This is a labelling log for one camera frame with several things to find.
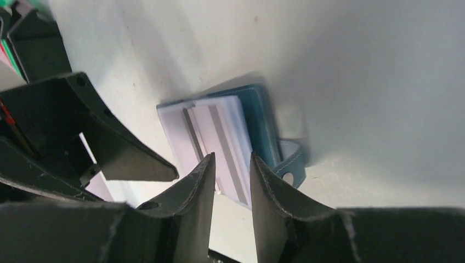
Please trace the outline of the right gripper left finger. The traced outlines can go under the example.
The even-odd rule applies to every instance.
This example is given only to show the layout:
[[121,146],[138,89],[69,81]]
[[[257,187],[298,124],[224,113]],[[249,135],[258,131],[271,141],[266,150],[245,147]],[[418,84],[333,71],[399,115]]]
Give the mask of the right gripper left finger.
[[207,262],[216,157],[132,208],[111,202],[1,205],[1,262]]

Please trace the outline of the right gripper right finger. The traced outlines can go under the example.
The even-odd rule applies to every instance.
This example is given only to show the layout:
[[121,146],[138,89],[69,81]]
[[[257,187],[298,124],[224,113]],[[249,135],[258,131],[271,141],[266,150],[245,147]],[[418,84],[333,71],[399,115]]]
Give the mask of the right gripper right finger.
[[251,156],[259,262],[464,262],[464,209],[321,204]]

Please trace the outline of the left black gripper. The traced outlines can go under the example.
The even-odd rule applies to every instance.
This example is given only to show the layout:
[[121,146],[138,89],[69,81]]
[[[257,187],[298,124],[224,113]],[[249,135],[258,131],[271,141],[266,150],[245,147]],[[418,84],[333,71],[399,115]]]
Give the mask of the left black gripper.
[[84,72],[2,91],[1,117],[7,137],[1,137],[1,183],[25,192],[60,201],[99,202],[101,198],[84,188],[100,168],[108,180],[179,178],[174,165],[118,120]]

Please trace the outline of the white striped credit card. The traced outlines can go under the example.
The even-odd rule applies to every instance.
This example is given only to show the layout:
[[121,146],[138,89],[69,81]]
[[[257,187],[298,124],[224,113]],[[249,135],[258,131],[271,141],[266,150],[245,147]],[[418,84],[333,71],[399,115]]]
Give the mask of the white striped credit card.
[[189,110],[203,99],[178,100],[156,106],[169,145],[177,160],[181,178],[188,175],[204,158],[200,139],[195,133],[197,122]]

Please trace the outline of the blue card holder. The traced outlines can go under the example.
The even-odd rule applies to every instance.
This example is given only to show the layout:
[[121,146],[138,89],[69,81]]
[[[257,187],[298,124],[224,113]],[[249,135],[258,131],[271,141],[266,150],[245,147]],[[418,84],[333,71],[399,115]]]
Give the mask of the blue card holder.
[[306,178],[300,144],[279,139],[268,95],[259,84],[159,104],[157,114],[181,175],[216,156],[217,194],[250,208],[250,159],[258,155],[281,179]]

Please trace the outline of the white striped card in holder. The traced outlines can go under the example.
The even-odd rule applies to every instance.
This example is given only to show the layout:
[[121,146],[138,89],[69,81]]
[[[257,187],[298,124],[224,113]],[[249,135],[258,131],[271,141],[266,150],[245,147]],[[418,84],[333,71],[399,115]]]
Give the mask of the white striped card in holder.
[[242,206],[251,207],[251,142],[242,105],[237,96],[203,99],[192,108],[197,136],[206,153],[214,152],[216,192]]

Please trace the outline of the black plastic bin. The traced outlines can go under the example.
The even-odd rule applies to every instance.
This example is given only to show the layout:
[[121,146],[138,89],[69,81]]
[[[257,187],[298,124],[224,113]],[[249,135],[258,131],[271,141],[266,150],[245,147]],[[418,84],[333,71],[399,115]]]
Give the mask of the black plastic bin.
[[27,83],[72,72],[58,25],[39,16],[37,9],[16,14],[7,43]]

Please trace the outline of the green plastic bin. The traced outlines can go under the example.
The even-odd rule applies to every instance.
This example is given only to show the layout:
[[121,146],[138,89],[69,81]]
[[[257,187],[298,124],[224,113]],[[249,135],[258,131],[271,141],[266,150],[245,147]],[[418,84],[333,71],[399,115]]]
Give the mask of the green plastic bin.
[[12,25],[13,12],[10,5],[13,1],[1,1],[1,52],[4,63],[8,64],[20,77],[23,78],[18,66],[11,44],[7,39],[7,33]]

